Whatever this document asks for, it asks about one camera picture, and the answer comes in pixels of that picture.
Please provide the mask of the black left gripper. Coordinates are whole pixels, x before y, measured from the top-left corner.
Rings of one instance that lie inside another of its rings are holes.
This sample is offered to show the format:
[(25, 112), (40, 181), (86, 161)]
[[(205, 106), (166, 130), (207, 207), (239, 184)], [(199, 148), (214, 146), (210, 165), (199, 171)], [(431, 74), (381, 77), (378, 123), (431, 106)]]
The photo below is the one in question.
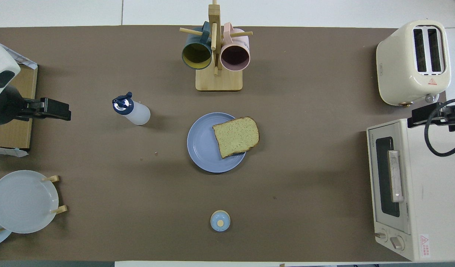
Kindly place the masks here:
[(66, 103), (50, 98), (24, 99), (15, 86), (6, 86), (0, 94), (0, 125), (12, 121), (21, 110), (24, 118), (70, 121), (72, 116)]

